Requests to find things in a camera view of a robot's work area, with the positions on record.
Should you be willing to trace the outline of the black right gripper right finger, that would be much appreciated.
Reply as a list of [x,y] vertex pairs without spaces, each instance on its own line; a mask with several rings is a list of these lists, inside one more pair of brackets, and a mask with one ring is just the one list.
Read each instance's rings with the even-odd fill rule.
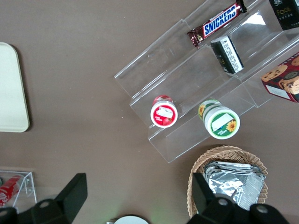
[[249,211],[232,200],[212,193],[200,173],[192,175],[192,192],[198,213],[189,224],[287,224],[286,218],[273,206],[251,205]]

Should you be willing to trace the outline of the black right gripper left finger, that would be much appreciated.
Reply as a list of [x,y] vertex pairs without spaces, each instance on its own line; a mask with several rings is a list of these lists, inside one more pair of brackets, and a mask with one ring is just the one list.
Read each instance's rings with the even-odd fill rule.
[[77,173],[55,199],[45,199],[30,209],[34,224],[71,224],[87,199],[85,173]]

